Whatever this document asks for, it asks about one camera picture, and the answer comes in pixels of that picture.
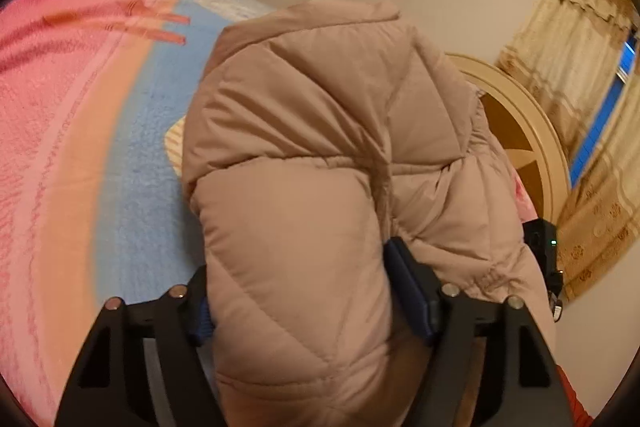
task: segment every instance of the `quilted fabric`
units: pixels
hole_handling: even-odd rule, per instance
[[[553,345],[478,92],[393,5],[314,1],[227,28],[183,154],[230,425],[399,425],[429,353],[394,309],[392,235],[470,296],[522,296]]]

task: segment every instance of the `beige curtain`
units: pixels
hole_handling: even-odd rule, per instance
[[[630,0],[536,0],[498,58],[542,106],[569,163],[613,81],[633,13]]]
[[[570,299],[590,288],[640,230],[640,69],[629,78],[610,123],[558,223],[559,267]]]

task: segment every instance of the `striped blanket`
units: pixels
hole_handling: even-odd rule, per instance
[[[0,373],[40,427],[102,302],[157,298],[203,263],[165,134],[222,29],[264,11],[14,0],[0,12]]]

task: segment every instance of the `orange stripe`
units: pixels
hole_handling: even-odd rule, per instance
[[[123,37],[73,120],[48,190],[35,283],[42,298],[42,356],[55,400],[98,311],[92,240],[100,187],[121,108],[153,45]]]

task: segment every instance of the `red fabric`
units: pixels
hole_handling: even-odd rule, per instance
[[[566,377],[562,367],[558,365],[558,373],[560,374],[560,380],[562,381],[562,386],[564,387],[564,391],[569,399],[569,406],[571,407],[571,413],[574,417],[574,426],[575,427],[590,427],[593,423],[593,418],[587,414],[584,410],[584,407],[578,400],[577,394],[575,394],[574,388],[571,387],[571,383],[569,379]]]

